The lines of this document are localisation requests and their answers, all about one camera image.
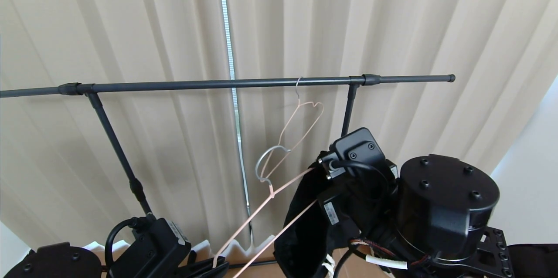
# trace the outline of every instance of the pink clothes hanger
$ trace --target pink clothes hanger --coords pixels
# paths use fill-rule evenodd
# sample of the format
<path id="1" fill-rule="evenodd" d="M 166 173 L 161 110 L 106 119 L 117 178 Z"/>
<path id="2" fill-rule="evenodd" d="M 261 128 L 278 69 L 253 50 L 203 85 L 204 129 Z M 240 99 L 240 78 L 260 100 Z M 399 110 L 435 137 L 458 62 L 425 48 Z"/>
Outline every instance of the pink clothes hanger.
<path id="1" fill-rule="evenodd" d="M 316 107 L 317 105 L 321 105 L 320 114 L 317 116 L 317 118 L 312 123 L 312 125 L 309 127 L 309 129 L 306 131 L 306 133 L 304 133 L 303 137 L 291 149 L 287 149 L 286 147 L 284 147 L 282 145 L 279 145 L 279 143 L 278 143 L 278 145 L 275 145 L 275 146 L 267 149 L 267 151 L 265 151 L 265 153 L 263 153 L 263 155 L 261 155 L 261 157 L 259 158 L 259 160 L 258 160 L 258 162 L 255 166 L 255 175 L 260 180 L 260 182 L 265 181 L 265 182 L 268 183 L 268 185 L 269 185 L 269 196 L 267 197 L 267 199 L 265 199 L 265 201 L 263 201 L 263 203 L 261 205 L 259 205 L 259 207 L 250 215 L 250 217 L 248 217 L 248 219 L 233 234 L 233 236 L 231 236 L 231 238 L 229 238 L 229 240 L 227 240 L 227 242 L 215 254 L 215 256 L 213 257 L 213 268 L 215 268 L 215 266 L 217 266 L 217 258 L 219 257 L 219 255 L 221 253 L 223 253 L 223 251 L 227 248 L 227 246 L 229 246 L 229 244 L 231 244 L 232 240 L 235 239 L 235 237 L 249 224 L 249 222 L 251 222 L 251 220 L 263 209 L 263 207 L 265 207 L 265 205 L 267 205 L 267 203 L 269 201 L 271 201 L 272 198 L 275 197 L 276 194 L 283 191 L 286 187 L 288 187 L 289 185 L 291 185 L 295 181 L 299 180 L 301 177 L 303 177 L 305 174 L 307 174 L 308 172 L 310 172 L 312 170 L 312 169 L 306 169 L 305 171 L 299 173 L 299 175 L 297 175 L 296 177 L 291 179 L 289 182 L 287 182 L 283 186 L 279 187 L 277 190 L 273 190 L 273 184 L 271 183 L 271 180 L 268 179 L 269 176 L 273 173 L 273 171 L 275 171 L 275 169 L 277 169 L 277 167 L 279 167 L 279 165 L 287 158 L 289 153 L 291 153 L 291 151 L 293 151 L 293 149 L 295 149 L 303 141 L 303 139 L 305 139 L 307 134 L 312 130 L 312 128 L 315 126 L 315 124 L 320 119 L 321 115 L 323 114 L 323 104 L 320 103 L 320 102 L 317 102 L 317 103 L 305 102 L 305 103 L 302 103 L 302 104 L 300 103 L 300 95 L 299 95 L 299 92 L 298 92 L 298 89 L 297 89 L 299 81 L 300 81 L 300 78 L 299 78 L 299 80 L 297 80 L 296 85 L 295 85 L 295 91 L 296 91 L 296 95 L 298 97 L 298 105 L 297 105 L 295 111 L 293 112 L 293 114 L 291 115 L 291 117 L 289 118 L 289 120 L 287 121 L 287 123 L 285 124 L 285 127 L 283 127 L 283 130 L 281 131 L 281 135 L 279 135 L 279 143 L 281 143 L 281 139 L 283 138 L 283 134 L 285 133 L 285 130 L 286 130 L 287 126 L 289 125 L 289 123 L 293 119 L 294 115 L 297 113 L 297 111 L 299 110 L 299 108 L 301 106 L 312 104 L 313 107 Z M 267 166 L 267 163 L 269 162 L 269 158 L 271 157 L 271 154 L 273 153 L 274 149 L 283 149 L 286 152 L 285 157 L 283 157 L 279 161 L 279 163 L 277 163 L 277 165 L 275 165 L 275 167 L 273 167 L 273 169 L 271 169 L 271 171 L 267 174 L 266 177 L 263 177 L 263 171 L 265 170 L 265 167 Z M 267 160 L 265 161 L 265 164 L 263 166 L 262 174 L 259 175 L 259 173 L 258 173 L 259 164 L 266 155 L 268 155 Z M 273 242 L 275 242 L 275 240 L 277 240 L 277 238 L 279 238 L 279 236 L 281 236 L 281 234 L 283 234 L 283 232 L 285 232 L 285 230 L 287 230 L 293 223 L 295 223 L 295 221 L 297 221 L 297 219 L 299 219 L 299 217 L 301 217 L 303 215 L 303 213 L 305 213 L 305 211 L 307 211 L 315 202 L 316 201 L 312 202 L 312 204 L 310 204 L 308 207 L 306 207 L 298 216 L 296 216 L 291 222 L 289 222 L 289 224 L 287 224 L 287 226 L 285 226 L 285 228 L 283 228 L 283 230 L 281 230 L 279 232 L 279 234 L 277 234 L 259 253 L 257 253 L 257 255 L 255 255 L 250 260 L 250 262 L 248 262 L 243 268 L 241 268 L 241 270 L 236 274 L 235 278 L 238 277 L 259 255 L 261 255 L 261 253 L 263 253 L 263 251 L 265 251 L 265 249 L 267 249 L 271 244 L 273 244 Z"/>

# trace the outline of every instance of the curtain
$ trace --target curtain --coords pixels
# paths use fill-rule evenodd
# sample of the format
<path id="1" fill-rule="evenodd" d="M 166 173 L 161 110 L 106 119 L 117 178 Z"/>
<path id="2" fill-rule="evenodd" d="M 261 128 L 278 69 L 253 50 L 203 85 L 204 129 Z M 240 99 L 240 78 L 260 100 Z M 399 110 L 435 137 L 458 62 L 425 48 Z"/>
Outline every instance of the curtain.
<path id="1" fill-rule="evenodd" d="M 490 173 L 558 73 L 558 0 L 227 0 L 227 19 L 221 4 L 0 0 L 1 87 L 229 79 L 229 61 L 238 79 L 455 74 L 360 87 L 349 130 L 369 128 L 398 165 L 440 153 Z M 278 186 L 343 122 L 347 87 L 297 90 L 324 113 L 271 176 Z M 155 215 L 216 251 L 247 218 L 231 90 L 100 97 Z M 254 165 L 296 102 L 293 88 L 238 89 L 252 210 L 268 195 Z M 7 98 L 0 109 L 0 219 L 32 248 L 104 242 L 142 214 L 86 98 Z M 281 143 L 292 147 L 316 116 L 302 108 Z M 253 220 L 256 245 L 282 227 L 295 189 Z M 248 247 L 248 230 L 238 239 Z"/>

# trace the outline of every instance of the hanger hook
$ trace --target hanger hook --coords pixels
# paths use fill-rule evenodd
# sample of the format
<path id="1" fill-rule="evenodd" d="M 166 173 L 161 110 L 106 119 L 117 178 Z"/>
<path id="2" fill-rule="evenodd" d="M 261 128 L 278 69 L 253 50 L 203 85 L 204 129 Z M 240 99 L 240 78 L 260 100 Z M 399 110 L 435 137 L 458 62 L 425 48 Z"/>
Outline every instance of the hanger hook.
<path id="1" fill-rule="evenodd" d="M 300 82 L 300 79 L 302 79 L 302 77 L 300 77 L 300 78 L 296 81 L 296 84 L 295 84 L 295 92 L 296 92 L 296 96 L 299 98 L 299 101 L 300 101 L 300 95 L 299 95 L 299 82 Z"/>
<path id="2" fill-rule="evenodd" d="M 269 154 L 269 152 L 273 151 L 274 149 L 283 149 L 283 151 L 285 151 L 286 153 L 289 153 L 291 150 L 287 149 L 286 147 L 284 147 L 283 145 L 275 145 L 273 147 L 269 147 L 269 149 L 267 149 L 267 151 L 263 152 L 263 154 L 259 157 L 258 162 L 255 163 L 255 168 L 254 168 L 254 172 L 255 172 L 255 177 L 257 177 L 259 179 L 260 182 L 267 182 L 269 185 L 271 185 L 271 180 L 267 179 L 267 177 L 263 177 L 258 175 L 258 168 L 259 168 L 259 164 L 262 162 L 263 158 Z"/>

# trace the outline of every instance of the curtain fold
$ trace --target curtain fold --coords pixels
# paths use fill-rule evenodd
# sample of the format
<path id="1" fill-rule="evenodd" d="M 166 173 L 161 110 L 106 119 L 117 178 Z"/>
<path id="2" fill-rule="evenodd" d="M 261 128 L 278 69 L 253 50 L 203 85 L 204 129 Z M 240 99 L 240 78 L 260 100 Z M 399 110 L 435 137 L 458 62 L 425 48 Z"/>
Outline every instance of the curtain fold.
<path id="1" fill-rule="evenodd" d="M 360 87 L 349 130 L 368 127 L 398 165 L 440 153 L 490 173 L 558 73 L 558 0 L 227 0 L 238 79 L 455 74 L 454 83 Z M 0 0 L 0 87 L 72 81 L 229 79 L 221 0 Z M 298 87 L 321 119 L 271 176 L 303 171 L 341 132 L 347 86 Z M 231 90 L 103 93 L 158 217 L 217 250 L 247 218 Z M 296 107 L 294 88 L 238 89 L 252 211 L 254 175 Z M 0 218 L 33 248 L 103 242 L 141 208 L 88 100 L 0 102 Z M 319 109 L 304 106 L 292 147 Z M 275 151 L 268 169 L 281 159 Z M 296 186 L 253 220 L 282 228 Z M 122 238 L 131 240 L 123 232 Z M 246 229 L 241 245 L 250 245 Z"/>
<path id="2" fill-rule="evenodd" d="M 558 72 L 557 0 L 228 0 L 239 78 L 455 74 L 454 83 L 360 87 L 349 131 L 368 127 L 402 165 L 428 153 L 490 173 Z M 274 173 L 281 185 L 340 135 L 348 87 L 300 88 L 325 113 Z M 240 90 L 245 163 L 251 168 L 296 106 L 292 89 Z M 299 116 L 291 147 L 313 121 Z M 248 176 L 251 205 L 267 189 Z M 261 242 L 282 225 L 290 187 L 256 217 Z"/>

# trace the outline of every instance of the bolt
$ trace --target bolt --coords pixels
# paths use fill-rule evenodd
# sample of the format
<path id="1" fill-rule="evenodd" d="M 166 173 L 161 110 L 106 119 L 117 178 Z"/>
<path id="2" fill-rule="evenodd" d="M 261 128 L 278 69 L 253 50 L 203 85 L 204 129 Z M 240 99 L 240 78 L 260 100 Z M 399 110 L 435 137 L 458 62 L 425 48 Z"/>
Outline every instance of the bolt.
<path id="1" fill-rule="evenodd" d="M 480 200 L 481 198 L 479 191 L 471 191 L 471 193 L 469 193 L 469 197 L 474 200 Z"/>
<path id="2" fill-rule="evenodd" d="M 423 180 L 420 181 L 419 186 L 421 189 L 426 190 L 430 186 L 430 183 L 428 182 L 428 180 Z"/>

